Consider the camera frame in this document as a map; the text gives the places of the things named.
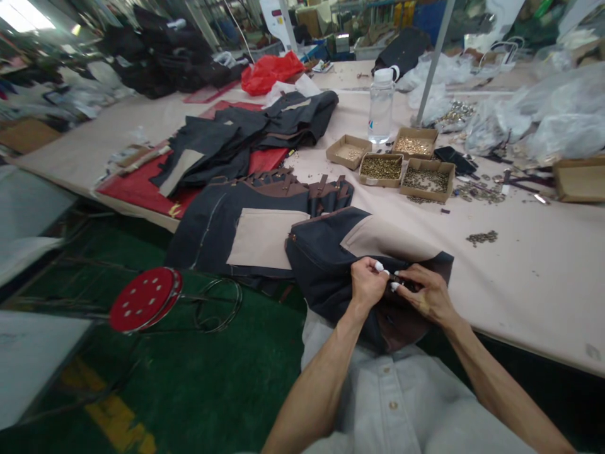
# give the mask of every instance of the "work table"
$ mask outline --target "work table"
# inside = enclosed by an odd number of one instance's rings
[[[328,74],[313,80],[336,90],[340,102],[328,130],[316,146],[301,148],[286,160],[302,182],[319,180],[327,173],[345,175],[355,187],[352,205],[398,225],[455,257],[450,292],[456,309],[472,326],[494,338],[599,376],[605,376],[605,208],[588,204],[553,202],[546,206],[531,194],[511,188],[500,204],[450,198],[441,206],[410,202],[396,189],[364,186],[357,172],[326,160],[325,149],[344,134],[365,137],[372,62],[336,63]],[[478,82],[450,87],[465,95]],[[482,89],[513,91],[529,84],[526,67],[502,74]],[[99,117],[44,148],[11,163],[41,175],[60,186],[99,201],[119,212],[139,216],[174,231],[178,220],[91,189],[104,174],[109,157],[134,141],[132,133],[143,126],[152,144],[158,144],[184,124],[186,115],[199,115],[211,105],[185,104],[183,95],[151,101],[141,96],[124,100]],[[235,88],[220,100],[263,103]],[[415,113],[406,95],[395,94],[393,131],[409,125]],[[451,145],[440,135],[437,146]],[[505,165],[477,158],[478,174],[503,174]],[[495,243],[473,248],[465,238],[475,233],[498,232]]]

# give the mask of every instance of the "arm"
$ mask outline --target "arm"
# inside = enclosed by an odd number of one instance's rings
[[[411,292],[397,283],[391,284],[391,288],[443,328],[477,399],[487,410],[539,453],[575,452],[531,397],[485,349],[469,323],[456,313],[440,275],[420,265],[396,274],[415,282],[418,291]]]
[[[364,257],[351,266],[353,298],[335,330],[292,386],[262,452],[300,453],[334,427],[340,392],[361,328],[384,294],[388,273]]]

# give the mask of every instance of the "hand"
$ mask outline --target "hand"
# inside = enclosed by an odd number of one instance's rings
[[[416,293],[397,282],[391,283],[391,289],[408,300],[423,316],[443,329],[449,328],[459,319],[459,315],[449,299],[447,284],[443,277],[418,264],[413,264],[407,270],[398,271],[395,274],[417,284]]]
[[[349,307],[365,321],[370,309],[383,297],[389,281],[388,272],[374,269],[376,260],[364,257],[351,265],[353,298]]]

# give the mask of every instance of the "red cutting mat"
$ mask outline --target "red cutting mat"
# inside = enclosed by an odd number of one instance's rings
[[[200,115],[201,118],[213,119],[217,110],[223,110],[230,106],[245,108],[248,110],[260,110],[262,106],[251,103],[230,103],[220,101],[213,107]],[[167,145],[168,141],[163,141],[156,146],[160,149]],[[277,168],[279,163],[284,160],[288,153],[287,148],[277,148],[265,151],[255,151],[250,155],[250,171],[268,172]],[[146,163],[140,169],[129,175],[120,177],[114,175],[106,182],[103,182],[97,192],[113,197],[129,204],[133,204],[151,211],[155,211],[172,218],[182,219],[187,207],[191,204],[195,196],[202,190],[201,188],[179,189],[172,199],[167,199],[158,192],[157,186],[152,184],[149,179],[159,173],[158,164],[163,164],[168,155],[159,156],[156,159]]]

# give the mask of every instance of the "person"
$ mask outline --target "person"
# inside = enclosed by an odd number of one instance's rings
[[[353,297],[333,330],[308,311],[303,371],[262,453],[575,452],[456,313],[443,278],[421,265],[396,273],[416,293],[397,282],[390,290],[443,329],[476,397],[416,346],[389,356],[356,346],[389,281],[375,265],[351,266]]]

